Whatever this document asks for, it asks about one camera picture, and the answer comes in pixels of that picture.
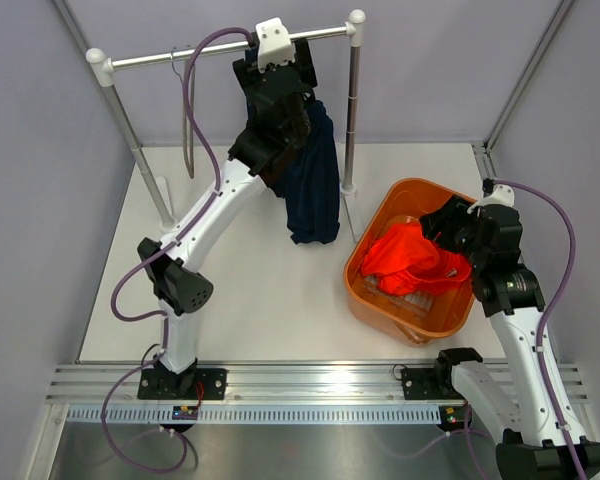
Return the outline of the orange mesh shorts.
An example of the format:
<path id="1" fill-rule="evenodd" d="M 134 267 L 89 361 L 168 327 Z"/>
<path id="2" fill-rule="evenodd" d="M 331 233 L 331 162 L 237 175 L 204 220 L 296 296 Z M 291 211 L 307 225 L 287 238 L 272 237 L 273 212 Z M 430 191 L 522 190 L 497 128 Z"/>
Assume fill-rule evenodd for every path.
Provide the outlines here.
<path id="1" fill-rule="evenodd" d="M 427 240 L 417 222 L 396 223 L 365 254 L 360 271 L 392 296 L 441 295 L 462 287 L 471 268 L 460 255 Z"/>

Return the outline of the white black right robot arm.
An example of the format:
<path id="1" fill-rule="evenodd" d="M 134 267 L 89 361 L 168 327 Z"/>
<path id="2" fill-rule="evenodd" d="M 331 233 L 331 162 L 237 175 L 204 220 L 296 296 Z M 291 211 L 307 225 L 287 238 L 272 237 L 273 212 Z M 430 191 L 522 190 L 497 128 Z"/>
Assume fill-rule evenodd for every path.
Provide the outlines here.
<path id="1" fill-rule="evenodd" d="M 470 203 L 453 195 L 420 224 L 426 239 L 468 262 L 474 296 L 505 353 L 515 395 L 492 380 L 471 348 L 440 353 L 434 388 L 446 397 L 460 394 L 480 417 L 502 478 L 595 477 L 600 442 L 579 422 L 541 325 L 548 308 L 537 277 L 520 259 L 518 212 L 503 200 Z"/>

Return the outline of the navy blue shorts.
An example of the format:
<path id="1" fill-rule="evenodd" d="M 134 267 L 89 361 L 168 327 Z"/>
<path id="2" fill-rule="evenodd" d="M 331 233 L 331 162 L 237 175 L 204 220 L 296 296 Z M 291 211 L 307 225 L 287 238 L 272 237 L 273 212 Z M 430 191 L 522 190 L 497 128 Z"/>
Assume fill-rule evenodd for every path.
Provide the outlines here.
<path id="1" fill-rule="evenodd" d="M 245 124 L 229 150 L 285 202 L 296 244 L 333 242 L 339 233 L 339 167 L 334 123 L 316 100 L 284 125 Z"/>

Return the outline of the beige hanger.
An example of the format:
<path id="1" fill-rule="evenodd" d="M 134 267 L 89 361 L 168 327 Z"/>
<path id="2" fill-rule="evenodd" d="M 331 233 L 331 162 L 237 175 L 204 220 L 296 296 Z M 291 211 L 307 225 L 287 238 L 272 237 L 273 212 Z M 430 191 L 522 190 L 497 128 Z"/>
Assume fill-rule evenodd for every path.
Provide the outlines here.
<path id="1" fill-rule="evenodd" d="M 195 67 L 192 66 L 190 58 L 187 58 L 184 63 L 183 71 L 179 72 L 174 61 L 171 61 L 171 68 L 173 73 L 179 78 L 182 86 L 186 86 L 188 89 L 190 107 L 194 106 L 194 94 L 195 94 Z M 195 158 L 194 158 L 194 138 L 195 134 L 191 127 L 190 119 L 187 114 L 187 107 L 185 103 L 182 103 L 182 121 L 181 121 L 181 134 L 182 134 L 182 158 L 184 161 L 186 172 L 190 179 L 195 178 Z"/>

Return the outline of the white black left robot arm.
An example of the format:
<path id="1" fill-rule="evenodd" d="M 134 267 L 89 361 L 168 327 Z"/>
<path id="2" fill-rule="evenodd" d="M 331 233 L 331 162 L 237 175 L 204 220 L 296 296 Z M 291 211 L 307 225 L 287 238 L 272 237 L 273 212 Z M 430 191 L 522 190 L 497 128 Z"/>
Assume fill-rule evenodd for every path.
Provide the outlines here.
<path id="1" fill-rule="evenodd" d="M 183 226 L 158 242 L 145 238 L 138 247 L 167 320 L 162 351 L 141 374 L 143 400 L 193 400 L 211 384 L 213 377 L 197 370 L 201 310 L 214 291 L 200 269 L 244 205 L 283 177 L 309 139 L 306 109 L 315 100 L 317 78 L 308 41 L 292 46 L 294 58 L 287 64 L 259 68 L 234 62 L 249 114 L 219 169 L 219 183 L 189 211 Z"/>

